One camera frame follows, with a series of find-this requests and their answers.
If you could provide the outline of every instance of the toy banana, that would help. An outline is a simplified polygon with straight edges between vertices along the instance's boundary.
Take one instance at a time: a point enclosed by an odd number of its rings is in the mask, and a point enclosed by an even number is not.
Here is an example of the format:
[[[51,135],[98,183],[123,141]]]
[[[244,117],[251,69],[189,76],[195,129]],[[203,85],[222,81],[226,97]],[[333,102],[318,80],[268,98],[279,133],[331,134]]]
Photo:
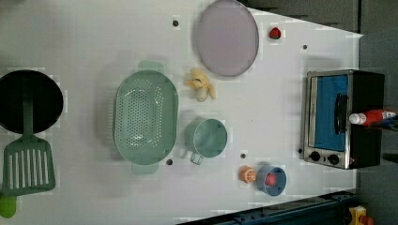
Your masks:
[[[191,69],[192,80],[186,81],[185,83],[196,91],[196,100],[199,102],[205,101],[208,94],[215,99],[216,90],[214,86],[210,83],[207,75],[204,71],[199,68]]]

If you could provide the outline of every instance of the black frying pan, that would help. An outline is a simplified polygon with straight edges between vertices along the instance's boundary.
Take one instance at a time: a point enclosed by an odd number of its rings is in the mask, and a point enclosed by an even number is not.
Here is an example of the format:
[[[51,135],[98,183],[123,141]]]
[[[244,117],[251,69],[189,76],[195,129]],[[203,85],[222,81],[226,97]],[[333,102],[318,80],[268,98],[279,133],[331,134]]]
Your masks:
[[[0,79],[0,125],[23,133],[23,79],[32,88],[33,131],[39,133],[58,120],[64,99],[53,79],[33,70],[13,71]]]

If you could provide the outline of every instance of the green spatula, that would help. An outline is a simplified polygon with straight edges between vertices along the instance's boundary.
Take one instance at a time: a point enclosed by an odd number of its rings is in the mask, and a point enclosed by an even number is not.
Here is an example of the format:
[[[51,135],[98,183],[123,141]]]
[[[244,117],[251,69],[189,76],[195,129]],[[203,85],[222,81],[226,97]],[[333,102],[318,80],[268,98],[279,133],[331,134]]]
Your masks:
[[[11,215],[16,198],[49,191],[55,187],[53,156],[50,144],[33,133],[33,107],[27,83],[23,84],[23,135],[7,145],[4,153],[3,189],[1,190],[0,216]]]

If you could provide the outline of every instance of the table surface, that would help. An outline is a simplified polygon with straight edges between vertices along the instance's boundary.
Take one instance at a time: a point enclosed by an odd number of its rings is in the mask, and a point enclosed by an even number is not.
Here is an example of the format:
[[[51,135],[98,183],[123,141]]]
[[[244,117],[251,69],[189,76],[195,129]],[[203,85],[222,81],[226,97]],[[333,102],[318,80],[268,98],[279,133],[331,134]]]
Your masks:
[[[194,48],[194,26],[211,2],[0,2],[0,75],[43,71],[66,102],[58,123],[39,134],[53,147],[56,188],[19,197],[16,216],[1,224],[174,224],[356,186],[356,171],[304,162],[298,149],[307,71],[357,68],[360,36],[251,10],[260,33],[257,59],[235,78],[209,72],[218,98],[198,103],[184,81],[192,67],[208,71]],[[273,26],[283,30],[282,39],[268,38]],[[180,98],[174,150],[144,176],[131,172],[112,138],[116,89],[141,60],[162,62]],[[183,135],[196,116],[223,121],[229,133],[225,151],[200,166],[190,163]],[[17,137],[0,128],[0,147]],[[237,179],[240,166],[263,164],[284,168],[282,195]]]

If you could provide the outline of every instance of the oven window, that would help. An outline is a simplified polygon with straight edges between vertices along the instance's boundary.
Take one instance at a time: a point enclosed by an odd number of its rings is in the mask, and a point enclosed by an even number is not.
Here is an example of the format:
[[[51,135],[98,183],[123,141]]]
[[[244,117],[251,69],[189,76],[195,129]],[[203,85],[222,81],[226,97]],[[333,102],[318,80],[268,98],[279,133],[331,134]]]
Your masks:
[[[343,152],[345,133],[336,134],[335,107],[337,97],[346,96],[348,76],[314,77],[312,80],[309,145]]]

